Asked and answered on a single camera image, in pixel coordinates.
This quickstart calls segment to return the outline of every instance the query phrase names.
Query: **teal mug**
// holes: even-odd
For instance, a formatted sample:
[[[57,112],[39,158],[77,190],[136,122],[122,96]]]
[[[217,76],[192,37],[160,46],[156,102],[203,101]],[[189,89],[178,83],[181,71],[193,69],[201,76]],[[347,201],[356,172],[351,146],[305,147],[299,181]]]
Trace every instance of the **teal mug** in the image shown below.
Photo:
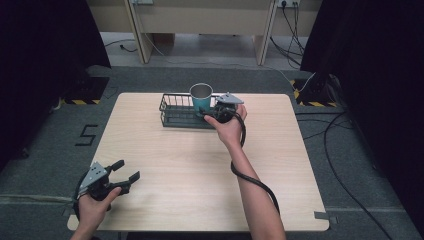
[[[212,93],[212,87],[206,83],[197,83],[190,88],[190,95],[196,116],[203,117],[199,112],[200,108],[205,111],[210,110]]]

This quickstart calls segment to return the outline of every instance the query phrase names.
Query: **gray carpet floor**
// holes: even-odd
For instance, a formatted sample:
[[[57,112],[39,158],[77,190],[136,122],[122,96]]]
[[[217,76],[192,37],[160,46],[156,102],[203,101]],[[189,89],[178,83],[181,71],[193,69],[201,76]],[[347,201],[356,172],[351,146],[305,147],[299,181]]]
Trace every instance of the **gray carpet floor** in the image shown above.
[[[89,72],[110,78],[100,103],[62,105],[38,130],[28,146],[29,157],[10,161],[0,173],[0,239],[69,239],[72,231],[66,223],[70,204],[64,201],[72,197],[79,178],[88,170],[118,95],[187,92],[198,82],[212,85],[215,92],[281,93],[291,97],[331,226],[325,232],[289,232],[289,239],[387,239],[342,188],[326,157],[323,131],[337,116],[335,113],[344,109],[297,105],[291,85],[280,72],[131,67],[94,67]],[[289,79],[310,75],[284,73]],[[86,132],[96,135],[92,145],[75,146],[89,142],[80,137],[87,124],[97,125]],[[389,235],[393,239],[421,239],[388,181],[373,169],[369,153],[347,115],[330,128],[326,144],[339,179]],[[99,231],[96,236],[125,239],[127,233]]]

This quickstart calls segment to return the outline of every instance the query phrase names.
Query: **forearm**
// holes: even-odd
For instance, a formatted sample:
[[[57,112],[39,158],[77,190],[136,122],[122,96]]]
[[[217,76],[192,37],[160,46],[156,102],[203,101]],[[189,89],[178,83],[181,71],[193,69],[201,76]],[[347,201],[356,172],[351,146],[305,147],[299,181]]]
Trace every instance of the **forearm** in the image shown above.
[[[260,180],[242,148],[227,145],[235,168]],[[238,178],[246,219],[253,239],[285,239],[284,227],[268,193],[261,187]]]
[[[78,226],[74,234],[71,237],[71,240],[90,240],[96,229],[89,228],[85,226]]]

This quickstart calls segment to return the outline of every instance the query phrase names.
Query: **power outlet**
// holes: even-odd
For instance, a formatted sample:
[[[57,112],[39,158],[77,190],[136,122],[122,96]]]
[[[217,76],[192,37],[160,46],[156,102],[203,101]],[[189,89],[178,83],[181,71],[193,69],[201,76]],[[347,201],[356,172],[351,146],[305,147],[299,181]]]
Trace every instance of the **power outlet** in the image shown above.
[[[300,5],[300,0],[277,0],[277,7],[282,8],[283,1],[286,2],[286,8],[294,8],[296,3],[297,3],[297,6]]]

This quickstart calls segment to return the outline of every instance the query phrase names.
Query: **black curtain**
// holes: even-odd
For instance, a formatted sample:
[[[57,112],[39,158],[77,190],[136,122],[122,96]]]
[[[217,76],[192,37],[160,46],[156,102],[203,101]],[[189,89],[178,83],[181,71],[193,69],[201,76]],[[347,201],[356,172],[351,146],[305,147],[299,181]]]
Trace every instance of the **black curtain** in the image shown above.
[[[374,164],[424,236],[424,1],[324,0],[301,70],[338,77]]]
[[[1,169],[87,67],[110,63],[84,0],[0,1],[0,36]]]

